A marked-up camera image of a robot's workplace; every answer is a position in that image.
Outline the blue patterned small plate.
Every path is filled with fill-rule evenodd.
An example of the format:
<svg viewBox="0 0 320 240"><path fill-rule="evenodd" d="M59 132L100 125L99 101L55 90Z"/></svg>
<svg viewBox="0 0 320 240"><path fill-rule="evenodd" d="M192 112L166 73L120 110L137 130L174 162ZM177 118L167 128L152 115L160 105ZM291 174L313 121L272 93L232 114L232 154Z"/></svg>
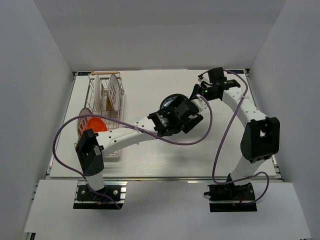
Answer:
<svg viewBox="0 0 320 240"><path fill-rule="evenodd" d="M160 104L159 109L162 110L167 107L176 108L181 103L184 103L188 100L188 97L180 94L180 93L174 93L169 96L167 96Z"/></svg>

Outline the white plate red characters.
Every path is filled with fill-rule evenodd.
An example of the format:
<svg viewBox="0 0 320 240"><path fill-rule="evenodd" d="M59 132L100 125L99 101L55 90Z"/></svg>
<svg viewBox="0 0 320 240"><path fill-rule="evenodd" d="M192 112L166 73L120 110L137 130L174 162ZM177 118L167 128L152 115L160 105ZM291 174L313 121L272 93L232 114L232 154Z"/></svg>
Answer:
<svg viewBox="0 0 320 240"><path fill-rule="evenodd" d="M108 81L108 98L114 111L119 110L121 87L115 74L111 74Z"/></svg>
<svg viewBox="0 0 320 240"><path fill-rule="evenodd" d="M78 139L82 137L84 131L87 129L88 122L92 118L91 114L92 114L92 111L87 107L82 108L81 111L79 112L79 116L81 117L77 119Z"/></svg>

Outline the orange plastic plate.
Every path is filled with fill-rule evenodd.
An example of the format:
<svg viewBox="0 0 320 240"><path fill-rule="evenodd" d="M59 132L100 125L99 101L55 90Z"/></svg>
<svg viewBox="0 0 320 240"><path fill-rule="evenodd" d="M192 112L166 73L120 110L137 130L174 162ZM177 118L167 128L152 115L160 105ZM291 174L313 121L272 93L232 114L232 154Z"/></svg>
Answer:
<svg viewBox="0 0 320 240"><path fill-rule="evenodd" d="M108 131L106 124L99 117L91 117L86 125L86 129L92 130L94 133Z"/></svg>

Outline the yellow patterned small plate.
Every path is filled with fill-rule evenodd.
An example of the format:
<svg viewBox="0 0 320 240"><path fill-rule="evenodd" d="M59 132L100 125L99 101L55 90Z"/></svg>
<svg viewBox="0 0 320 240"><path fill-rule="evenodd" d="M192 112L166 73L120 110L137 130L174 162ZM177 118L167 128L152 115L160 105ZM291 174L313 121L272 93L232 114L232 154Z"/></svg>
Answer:
<svg viewBox="0 0 320 240"><path fill-rule="evenodd" d="M111 104L109 96L107 95L106 96L106 111L111 111L111 110L112 110L112 104Z"/></svg>

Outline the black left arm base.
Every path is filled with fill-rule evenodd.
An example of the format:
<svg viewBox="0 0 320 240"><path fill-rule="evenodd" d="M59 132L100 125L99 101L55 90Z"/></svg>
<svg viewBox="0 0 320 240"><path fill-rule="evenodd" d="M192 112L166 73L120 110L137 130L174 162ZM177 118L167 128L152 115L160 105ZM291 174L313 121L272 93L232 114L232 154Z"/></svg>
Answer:
<svg viewBox="0 0 320 240"><path fill-rule="evenodd" d="M126 197L127 182L107 181L98 194L82 181L77 184L73 209L75 210L120 210Z"/></svg>

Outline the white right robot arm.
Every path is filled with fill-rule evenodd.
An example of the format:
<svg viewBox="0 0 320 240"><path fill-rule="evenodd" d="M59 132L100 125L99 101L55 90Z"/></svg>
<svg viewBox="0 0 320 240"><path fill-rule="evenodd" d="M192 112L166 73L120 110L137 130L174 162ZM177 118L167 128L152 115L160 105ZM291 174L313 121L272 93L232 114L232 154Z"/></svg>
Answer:
<svg viewBox="0 0 320 240"><path fill-rule="evenodd" d="M278 153L280 121L276 117L268 117L247 98L249 86L241 76L238 80L228 80L226 73L231 74L231 71L222 67L205 71L210 82L209 87L197 84L192 94L203 96L207 101L220 99L233 111L218 146L214 165L218 162L223 143L234 119L239 119L244 127L240 142L241 157L235 169L229 174L225 187L226 195L236 200L243 195L243 186L249 184L256 175L261 174L259 167Z"/></svg>

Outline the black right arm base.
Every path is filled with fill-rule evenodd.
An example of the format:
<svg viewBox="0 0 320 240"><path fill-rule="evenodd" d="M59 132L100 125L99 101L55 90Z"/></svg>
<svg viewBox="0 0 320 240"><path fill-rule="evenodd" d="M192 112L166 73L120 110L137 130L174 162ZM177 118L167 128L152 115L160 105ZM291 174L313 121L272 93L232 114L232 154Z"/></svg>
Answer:
<svg viewBox="0 0 320 240"><path fill-rule="evenodd" d="M211 213L256 212L257 205L251 183L246 185L211 184L203 195L209 199Z"/></svg>

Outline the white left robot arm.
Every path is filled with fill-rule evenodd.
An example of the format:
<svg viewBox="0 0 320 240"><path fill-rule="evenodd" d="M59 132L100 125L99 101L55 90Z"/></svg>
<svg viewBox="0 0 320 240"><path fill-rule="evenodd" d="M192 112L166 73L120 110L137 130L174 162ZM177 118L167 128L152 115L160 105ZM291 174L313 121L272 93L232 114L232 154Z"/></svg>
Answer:
<svg viewBox="0 0 320 240"><path fill-rule="evenodd" d="M197 117L206 108L205 102L198 98L183 101L178 96L167 107L137 121L133 127L119 127L114 130L94 133L86 130L75 147L82 173L89 185L88 193L99 200L105 196L106 187L102 171L104 158L117 150L169 137L180 133L188 133L198 124Z"/></svg>

